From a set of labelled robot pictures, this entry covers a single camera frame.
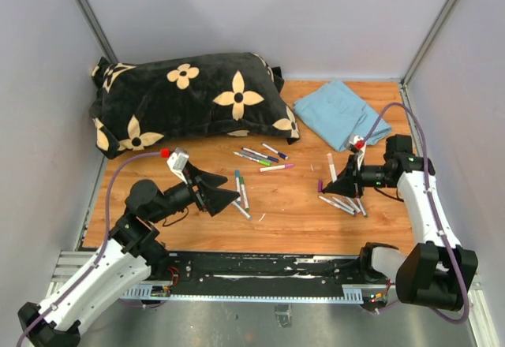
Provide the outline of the purple cap marker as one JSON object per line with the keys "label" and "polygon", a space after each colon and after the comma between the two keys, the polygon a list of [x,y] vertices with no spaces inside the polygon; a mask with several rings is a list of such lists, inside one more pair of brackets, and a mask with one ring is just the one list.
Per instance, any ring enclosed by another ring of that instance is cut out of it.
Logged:
{"label": "purple cap marker", "polygon": [[354,210],[350,210],[348,207],[345,207],[339,203],[336,203],[335,201],[333,200],[329,200],[323,196],[318,196],[318,198],[322,201],[324,201],[325,203],[328,203],[329,205],[331,205],[332,207],[335,207],[341,211],[344,211],[346,212],[347,214],[349,215],[352,215],[352,216],[355,216],[355,213],[354,213]]}

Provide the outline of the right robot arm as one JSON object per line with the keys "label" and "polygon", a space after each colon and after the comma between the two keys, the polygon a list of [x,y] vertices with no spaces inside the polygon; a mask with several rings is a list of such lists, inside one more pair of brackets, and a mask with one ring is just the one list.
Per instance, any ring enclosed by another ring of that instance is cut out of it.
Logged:
{"label": "right robot arm", "polygon": [[350,137],[348,148],[352,154],[345,167],[323,191],[359,199],[366,188],[397,189],[416,241],[407,256],[395,246],[368,242],[360,250],[359,278],[368,284],[389,279],[404,304],[451,312],[463,309],[478,258],[476,252],[462,247],[449,225],[431,160],[414,154],[407,135],[387,138],[382,165],[364,163],[363,138]]}

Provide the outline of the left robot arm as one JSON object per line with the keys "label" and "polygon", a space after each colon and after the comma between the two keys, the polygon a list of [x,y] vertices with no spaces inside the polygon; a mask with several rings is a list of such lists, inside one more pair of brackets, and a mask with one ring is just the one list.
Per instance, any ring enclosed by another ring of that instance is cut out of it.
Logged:
{"label": "left robot arm", "polygon": [[137,181],[125,200],[125,211],[104,241],[78,271],[40,303],[25,303],[18,312],[22,340],[34,346],[77,346],[84,333],[133,286],[150,278],[158,281],[169,270],[170,257],[156,240],[154,223],[195,204],[214,216],[232,204],[238,193],[224,189],[224,176],[193,165],[183,180],[161,191],[154,181]]}

